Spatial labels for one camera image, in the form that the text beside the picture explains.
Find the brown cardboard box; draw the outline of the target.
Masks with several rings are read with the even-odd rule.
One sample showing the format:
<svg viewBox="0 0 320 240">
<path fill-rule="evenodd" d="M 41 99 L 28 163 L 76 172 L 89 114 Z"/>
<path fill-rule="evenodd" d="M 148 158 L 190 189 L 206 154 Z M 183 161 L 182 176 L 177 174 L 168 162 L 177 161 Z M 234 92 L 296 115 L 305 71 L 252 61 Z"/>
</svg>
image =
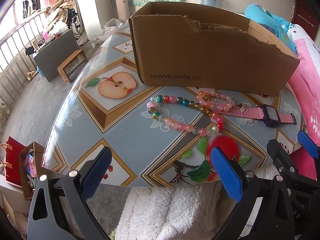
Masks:
<svg viewBox="0 0 320 240">
<path fill-rule="evenodd" d="M 299 65 L 270 31 L 225 9 L 149 2 L 129 25 L 138 76 L 146 85 L 274 96 Z"/>
</svg>

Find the pink rolled mat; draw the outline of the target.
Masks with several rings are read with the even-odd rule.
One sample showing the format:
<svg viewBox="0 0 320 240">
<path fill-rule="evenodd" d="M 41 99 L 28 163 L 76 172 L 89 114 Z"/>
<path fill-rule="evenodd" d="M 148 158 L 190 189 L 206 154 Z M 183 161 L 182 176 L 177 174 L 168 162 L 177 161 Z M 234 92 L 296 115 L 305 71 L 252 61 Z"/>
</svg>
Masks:
<svg viewBox="0 0 320 240">
<path fill-rule="evenodd" d="M 128 0 L 115 0 L 115 1 L 116 1 L 118 19 L 121 22 L 127 21 L 130 17 Z"/>
</svg>

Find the gold silver chain charm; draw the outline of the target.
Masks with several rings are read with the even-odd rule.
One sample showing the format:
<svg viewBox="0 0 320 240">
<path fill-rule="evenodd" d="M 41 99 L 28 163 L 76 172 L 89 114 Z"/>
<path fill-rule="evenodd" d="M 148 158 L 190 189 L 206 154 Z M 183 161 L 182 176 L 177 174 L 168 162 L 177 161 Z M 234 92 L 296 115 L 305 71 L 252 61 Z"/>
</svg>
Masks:
<svg viewBox="0 0 320 240">
<path fill-rule="evenodd" d="M 250 115 L 255 113 L 255 110 L 258 108 L 258 105 L 249 106 L 247 103 L 242 102 L 237 105 L 241 114 Z"/>
</svg>

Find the pink floral blanket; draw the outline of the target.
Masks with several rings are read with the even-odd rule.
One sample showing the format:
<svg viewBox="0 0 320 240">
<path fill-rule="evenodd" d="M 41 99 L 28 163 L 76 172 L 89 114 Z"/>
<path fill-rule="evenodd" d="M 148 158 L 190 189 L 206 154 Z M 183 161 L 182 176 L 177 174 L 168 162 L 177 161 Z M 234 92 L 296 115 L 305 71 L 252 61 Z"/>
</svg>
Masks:
<svg viewBox="0 0 320 240">
<path fill-rule="evenodd" d="M 311 139 L 319 144 L 319 48 L 297 24 L 291 25 L 288 37 L 296 45 L 300 63 L 289 79 Z"/>
</svg>

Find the white plastic bag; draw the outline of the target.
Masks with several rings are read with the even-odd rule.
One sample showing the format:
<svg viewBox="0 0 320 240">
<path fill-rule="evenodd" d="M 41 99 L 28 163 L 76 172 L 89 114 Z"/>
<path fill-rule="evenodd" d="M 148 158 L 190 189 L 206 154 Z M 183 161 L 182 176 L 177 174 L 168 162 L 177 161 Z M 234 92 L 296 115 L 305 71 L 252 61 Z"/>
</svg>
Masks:
<svg viewBox="0 0 320 240">
<path fill-rule="evenodd" d="M 104 25 L 103 29 L 94 34 L 94 38 L 105 42 L 121 25 L 123 25 L 123 23 L 120 20 L 112 18 Z"/>
</svg>

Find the dark red door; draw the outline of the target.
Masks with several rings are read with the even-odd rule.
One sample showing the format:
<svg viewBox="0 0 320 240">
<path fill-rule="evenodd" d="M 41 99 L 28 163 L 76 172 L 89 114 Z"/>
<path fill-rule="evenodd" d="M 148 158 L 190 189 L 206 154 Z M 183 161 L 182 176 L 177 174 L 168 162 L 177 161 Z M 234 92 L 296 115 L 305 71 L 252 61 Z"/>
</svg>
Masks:
<svg viewBox="0 0 320 240">
<path fill-rule="evenodd" d="M 305 0 L 295 0 L 291 23 L 300 25 L 311 39 L 315 41 L 319 29 L 319 22 Z"/>
</svg>

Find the pile of clothes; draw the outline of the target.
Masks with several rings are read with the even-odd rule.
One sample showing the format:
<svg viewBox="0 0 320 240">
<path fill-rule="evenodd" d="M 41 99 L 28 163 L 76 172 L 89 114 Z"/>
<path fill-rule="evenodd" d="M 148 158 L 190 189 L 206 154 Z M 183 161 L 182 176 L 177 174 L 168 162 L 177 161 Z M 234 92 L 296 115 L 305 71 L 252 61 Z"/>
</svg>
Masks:
<svg viewBox="0 0 320 240">
<path fill-rule="evenodd" d="M 51 7 L 48 7 L 45 12 L 47 20 L 46 31 L 52 30 L 53 25 L 57 22 L 67 24 L 72 10 L 75 11 L 75 0 L 58 0 Z"/>
</svg>

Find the red paper bag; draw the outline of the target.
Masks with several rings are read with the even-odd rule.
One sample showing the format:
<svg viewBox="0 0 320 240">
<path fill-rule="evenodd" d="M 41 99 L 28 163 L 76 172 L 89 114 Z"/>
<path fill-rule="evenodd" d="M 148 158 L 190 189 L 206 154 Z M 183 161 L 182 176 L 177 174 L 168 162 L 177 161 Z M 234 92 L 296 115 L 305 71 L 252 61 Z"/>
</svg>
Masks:
<svg viewBox="0 0 320 240">
<path fill-rule="evenodd" d="M 6 181 L 22 186 L 19 168 L 19 155 L 25 149 L 25 146 L 12 137 L 8 137 L 5 143 L 1 143 L 1 147 L 5 149 L 5 167 Z"/>
</svg>

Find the grey cabinet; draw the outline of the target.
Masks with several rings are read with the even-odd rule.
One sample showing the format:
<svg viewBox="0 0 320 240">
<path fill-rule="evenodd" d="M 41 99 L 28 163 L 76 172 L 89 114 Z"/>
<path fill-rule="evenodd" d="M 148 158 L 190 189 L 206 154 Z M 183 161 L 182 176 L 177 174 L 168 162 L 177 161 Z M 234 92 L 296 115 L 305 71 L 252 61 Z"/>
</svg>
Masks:
<svg viewBox="0 0 320 240">
<path fill-rule="evenodd" d="M 69 29 L 50 44 L 45 45 L 36 54 L 34 60 L 46 80 L 51 82 L 59 74 L 58 66 L 78 49 L 73 31 Z"/>
</svg>

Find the fruit pattern table cover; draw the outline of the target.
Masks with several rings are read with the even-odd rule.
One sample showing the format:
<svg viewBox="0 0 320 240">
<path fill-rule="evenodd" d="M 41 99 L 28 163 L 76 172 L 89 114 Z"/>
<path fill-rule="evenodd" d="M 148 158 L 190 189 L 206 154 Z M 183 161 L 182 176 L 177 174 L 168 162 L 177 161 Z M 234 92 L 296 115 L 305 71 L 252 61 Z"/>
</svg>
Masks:
<svg viewBox="0 0 320 240">
<path fill-rule="evenodd" d="M 194 132 L 172 129 L 148 112 L 155 96 L 194 100 L 194 87 L 147 86 L 140 82 L 134 60 L 130 28 L 123 24 L 98 49 L 84 67 L 55 119 L 42 158 L 42 166 L 57 173 L 79 170 L 104 146 L 112 161 L 102 183 L 130 187 L 180 186 L 218 180 L 209 158 L 221 139 L 235 149 L 234 160 L 244 170 L 272 162 L 266 149 L 276 139 L 286 153 L 300 148 L 297 134 L 306 128 L 299 103 L 289 86 L 276 96 L 220 90 L 236 103 L 271 105 L 280 113 L 293 113 L 297 124 L 268 128 L 260 120 L 225 115 L 218 130 L 210 118 L 189 107 L 161 103 L 161 118 L 179 125 L 204 128 Z"/>
</svg>

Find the blue pillow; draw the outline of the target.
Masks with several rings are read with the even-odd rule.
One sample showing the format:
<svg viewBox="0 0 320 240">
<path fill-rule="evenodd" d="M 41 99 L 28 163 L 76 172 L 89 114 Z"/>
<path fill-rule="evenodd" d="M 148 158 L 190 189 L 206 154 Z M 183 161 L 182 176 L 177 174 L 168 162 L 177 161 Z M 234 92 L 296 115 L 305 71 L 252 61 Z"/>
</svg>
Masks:
<svg viewBox="0 0 320 240">
<path fill-rule="evenodd" d="M 287 35 L 288 30 L 294 26 L 292 23 L 277 15 L 271 14 L 259 4 L 250 4 L 246 8 L 244 15 L 265 27 L 277 38 L 279 38 L 285 45 L 287 45 L 287 47 L 292 50 L 295 55 L 297 54 L 295 44 Z"/>
</svg>

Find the brown paper bag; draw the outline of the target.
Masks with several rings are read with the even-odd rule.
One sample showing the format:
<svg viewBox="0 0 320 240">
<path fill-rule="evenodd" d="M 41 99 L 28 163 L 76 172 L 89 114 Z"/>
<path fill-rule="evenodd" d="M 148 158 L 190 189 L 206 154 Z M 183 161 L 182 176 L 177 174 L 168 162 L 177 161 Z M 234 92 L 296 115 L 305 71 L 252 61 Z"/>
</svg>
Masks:
<svg viewBox="0 0 320 240">
<path fill-rule="evenodd" d="M 18 156 L 19 171 L 23 196 L 31 200 L 40 175 L 43 174 L 41 166 L 44 147 L 37 142 L 26 146 Z"/>
</svg>

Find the wheelchair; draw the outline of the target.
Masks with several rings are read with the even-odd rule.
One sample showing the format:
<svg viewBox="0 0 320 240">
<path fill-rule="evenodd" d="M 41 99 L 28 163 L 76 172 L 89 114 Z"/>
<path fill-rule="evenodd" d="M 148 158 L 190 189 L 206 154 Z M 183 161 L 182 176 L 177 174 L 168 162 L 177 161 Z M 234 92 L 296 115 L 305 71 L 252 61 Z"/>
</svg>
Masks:
<svg viewBox="0 0 320 240">
<path fill-rule="evenodd" d="M 78 40 L 84 32 L 79 15 L 74 9 L 68 9 L 67 27 L 72 30 L 76 40 Z"/>
</svg>

